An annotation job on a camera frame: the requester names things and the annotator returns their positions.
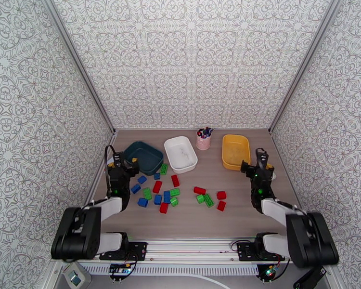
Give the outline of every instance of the floor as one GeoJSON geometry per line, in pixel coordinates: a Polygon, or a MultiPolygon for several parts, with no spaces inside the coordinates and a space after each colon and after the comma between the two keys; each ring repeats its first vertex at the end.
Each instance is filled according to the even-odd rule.
{"type": "MultiPolygon", "coordinates": [[[[144,141],[159,149],[165,155],[165,140],[184,135],[190,139],[198,164],[193,171],[178,175],[180,181],[179,205],[169,207],[167,214],[159,212],[159,206],[149,202],[147,208],[137,205],[142,197],[142,191],[131,194],[126,210],[102,222],[102,232],[126,232],[129,237],[246,237],[255,236],[259,232],[277,232],[286,234],[286,229],[274,219],[258,213],[250,201],[250,180],[239,171],[225,169],[222,165],[222,138],[225,134],[240,134],[248,138],[250,143],[252,164],[255,164],[255,149],[263,147],[269,154],[269,163],[275,167],[276,179],[272,188],[280,200],[296,204],[297,199],[284,172],[277,151],[267,130],[216,130],[212,134],[211,147],[200,151],[195,147],[195,131],[192,130],[142,130],[119,131],[114,147],[116,151],[125,150],[134,141],[144,141]],[[207,189],[215,201],[215,206],[208,208],[199,205],[193,193],[194,186],[207,189]],[[216,192],[224,190],[227,193],[224,212],[216,209],[216,192]]],[[[161,176],[163,182],[160,194],[173,188],[171,175],[174,172],[169,167],[166,176],[161,176]]],[[[130,186],[137,183],[137,178],[131,178],[130,186]]],[[[142,188],[154,186],[153,176],[148,177],[142,188]]],[[[104,175],[99,183],[94,199],[105,197],[106,185],[104,175]]]]}

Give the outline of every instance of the pen holder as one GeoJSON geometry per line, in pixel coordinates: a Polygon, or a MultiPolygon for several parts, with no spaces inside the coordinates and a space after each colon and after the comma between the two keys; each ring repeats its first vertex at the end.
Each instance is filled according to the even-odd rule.
{"type": "Polygon", "coordinates": [[[210,139],[211,139],[211,136],[203,139],[197,135],[196,136],[196,147],[201,151],[208,150],[210,148],[210,139]]]}

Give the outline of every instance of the mounting plate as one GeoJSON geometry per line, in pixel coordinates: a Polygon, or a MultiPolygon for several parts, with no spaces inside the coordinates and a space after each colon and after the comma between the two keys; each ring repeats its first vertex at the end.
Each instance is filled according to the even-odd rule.
{"type": "MultiPolygon", "coordinates": [[[[256,245],[254,242],[238,242],[237,251],[239,261],[241,262],[257,262],[257,261],[278,261],[278,256],[275,253],[269,253],[266,251],[262,252],[262,258],[260,258],[256,251],[256,245]]],[[[283,256],[279,256],[280,261],[284,261],[283,256]]]]}

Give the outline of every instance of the plastic tray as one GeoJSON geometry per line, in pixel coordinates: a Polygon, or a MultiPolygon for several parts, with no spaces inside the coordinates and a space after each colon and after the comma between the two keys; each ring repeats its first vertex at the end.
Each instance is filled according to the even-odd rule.
{"type": "Polygon", "coordinates": [[[249,141],[243,135],[226,134],[222,140],[222,163],[230,170],[241,170],[242,160],[250,164],[249,141]]]}
{"type": "Polygon", "coordinates": [[[140,171],[148,176],[154,175],[163,164],[163,153],[141,141],[130,144],[124,155],[130,164],[132,158],[138,158],[140,171]]]}
{"type": "Polygon", "coordinates": [[[165,141],[165,150],[171,168],[176,174],[191,171],[198,163],[198,157],[185,136],[177,136],[165,141]]]}

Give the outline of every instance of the wall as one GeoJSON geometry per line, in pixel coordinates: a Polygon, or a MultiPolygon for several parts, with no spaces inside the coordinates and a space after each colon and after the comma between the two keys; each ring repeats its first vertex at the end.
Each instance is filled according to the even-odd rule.
{"type": "Polygon", "coordinates": [[[273,137],[303,207],[323,213],[361,288],[361,0],[344,0],[273,137]]]}
{"type": "Polygon", "coordinates": [[[268,128],[329,0],[54,0],[118,129],[268,128]]]}
{"type": "Polygon", "coordinates": [[[39,288],[111,133],[40,0],[0,0],[0,288],[39,288]]]}

